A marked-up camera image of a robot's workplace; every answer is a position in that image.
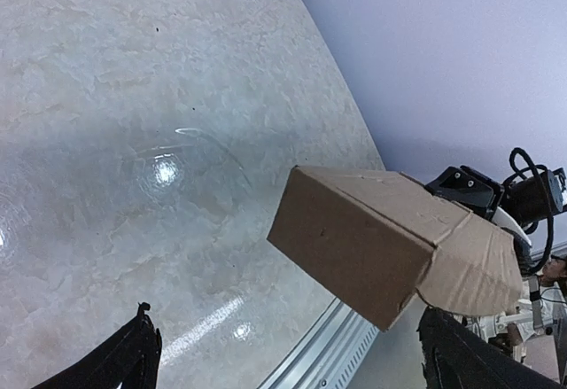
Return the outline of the brown cardboard box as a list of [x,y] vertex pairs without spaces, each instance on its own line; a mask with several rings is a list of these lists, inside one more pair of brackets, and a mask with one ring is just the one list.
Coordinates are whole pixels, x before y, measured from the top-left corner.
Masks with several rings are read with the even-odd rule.
[[397,172],[294,167],[268,242],[381,331],[414,298],[487,316],[523,292],[508,232]]

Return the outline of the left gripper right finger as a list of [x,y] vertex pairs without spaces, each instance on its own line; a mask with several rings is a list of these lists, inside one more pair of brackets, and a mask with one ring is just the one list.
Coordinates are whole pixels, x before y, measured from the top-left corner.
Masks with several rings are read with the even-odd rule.
[[418,326],[428,388],[547,389],[556,381],[508,358],[451,315],[424,310]]

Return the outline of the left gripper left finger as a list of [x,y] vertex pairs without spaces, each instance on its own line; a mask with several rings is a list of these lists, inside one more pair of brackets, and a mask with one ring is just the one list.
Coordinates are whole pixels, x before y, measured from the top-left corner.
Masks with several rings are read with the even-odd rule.
[[142,302],[136,315],[78,362],[35,386],[50,388],[154,389],[157,385],[162,337]]

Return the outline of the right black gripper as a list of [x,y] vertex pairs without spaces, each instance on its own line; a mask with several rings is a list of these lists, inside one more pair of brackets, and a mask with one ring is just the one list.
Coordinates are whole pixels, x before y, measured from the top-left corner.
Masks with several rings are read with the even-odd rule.
[[425,185],[432,195],[460,203],[490,220],[501,208],[520,225],[531,225],[566,211],[566,174],[543,165],[525,167],[503,182],[467,166],[448,167]]

